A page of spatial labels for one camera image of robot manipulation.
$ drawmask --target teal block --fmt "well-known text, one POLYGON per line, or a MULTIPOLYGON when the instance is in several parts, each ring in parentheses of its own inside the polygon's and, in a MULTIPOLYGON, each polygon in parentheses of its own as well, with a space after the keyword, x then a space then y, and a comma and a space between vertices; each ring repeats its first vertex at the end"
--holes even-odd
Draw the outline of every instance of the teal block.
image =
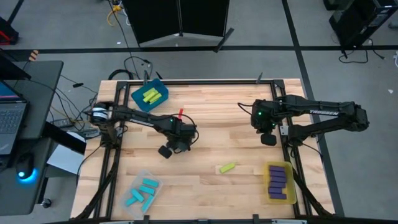
POLYGON ((131 193, 132 193, 132 196, 134 196, 139 202, 144 201, 144 197, 136 189, 132 189, 131 193))
POLYGON ((126 207, 132 205, 136 201, 137 199, 135 197, 130 198, 129 200, 126 201, 126 207))
POLYGON ((142 192, 151 194, 151 195, 155 194, 155 189, 152 189, 152 188, 144 186, 144 185, 139 186, 139 190, 142 192))
POLYGON ((148 208, 149 208, 149 206, 150 206, 150 204, 152 203, 153 200, 154 200, 154 196, 150 195, 149 198, 147 199, 147 201, 141 207, 141 211, 146 213, 146 211, 148 210, 148 208))
POLYGON ((159 186, 159 183, 158 183, 158 182, 156 182, 156 181, 154 181, 154 180, 151 180, 151 179, 144 179, 144 180, 142 181, 142 183, 145 184, 145 185, 152 186, 152 187, 157 187, 157 186, 159 186))

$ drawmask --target laptop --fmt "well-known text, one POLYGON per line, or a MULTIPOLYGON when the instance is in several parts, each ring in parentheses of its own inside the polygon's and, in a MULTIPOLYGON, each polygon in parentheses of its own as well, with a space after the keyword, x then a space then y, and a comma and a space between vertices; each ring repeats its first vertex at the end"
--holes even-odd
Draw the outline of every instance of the laptop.
POLYGON ((22 95, 0 81, 0 156, 11 154, 28 105, 22 95))

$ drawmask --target purple block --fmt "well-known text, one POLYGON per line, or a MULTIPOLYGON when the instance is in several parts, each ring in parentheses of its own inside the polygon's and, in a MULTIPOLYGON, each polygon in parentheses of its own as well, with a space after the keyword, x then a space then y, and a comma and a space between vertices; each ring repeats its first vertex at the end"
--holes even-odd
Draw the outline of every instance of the purple block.
POLYGON ((269 166, 269 170, 271 170, 271 171, 285 172, 285 167, 269 166))
POLYGON ((287 199, 286 194, 269 194, 271 199, 287 199))
POLYGON ((273 177, 273 176, 271 176, 271 182, 286 183, 286 177, 273 177))
POLYGON ((270 194, 281 194, 282 193, 282 189, 277 188, 277 187, 269 187, 268 188, 268 193, 270 193, 270 194))
POLYGON ((270 175, 273 177, 286 177, 285 172, 279 172, 279 171, 272 171, 270 170, 270 175))
POLYGON ((285 188, 286 183, 269 182, 269 187, 285 188))

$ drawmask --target yellow tray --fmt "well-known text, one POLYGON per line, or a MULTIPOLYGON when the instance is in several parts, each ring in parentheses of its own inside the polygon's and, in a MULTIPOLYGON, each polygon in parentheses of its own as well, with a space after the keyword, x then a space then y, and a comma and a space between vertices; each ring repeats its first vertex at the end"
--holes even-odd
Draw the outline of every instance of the yellow tray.
POLYGON ((278 203, 278 204, 289 204, 292 205, 296 203, 296 191, 294 185, 294 178, 293 178, 293 168, 292 164, 289 162, 267 162, 264 166, 264 191, 266 192, 266 198, 270 203, 278 203), (268 194, 268 185, 271 181, 271 177, 269 175, 269 166, 281 166, 285 167, 285 174, 286 174, 286 188, 282 189, 282 193, 286 194, 286 199, 271 199, 269 198, 268 194))

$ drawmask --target computer mouse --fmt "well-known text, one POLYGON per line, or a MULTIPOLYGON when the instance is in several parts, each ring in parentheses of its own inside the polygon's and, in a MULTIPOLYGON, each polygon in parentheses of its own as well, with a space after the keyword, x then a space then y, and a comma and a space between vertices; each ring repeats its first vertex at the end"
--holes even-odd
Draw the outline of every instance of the computer mouse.
POLYGON ((30 177, 33 173, 34 156, 31 153, 21 155, 16 164, 18 178, 24 180, 30 177))

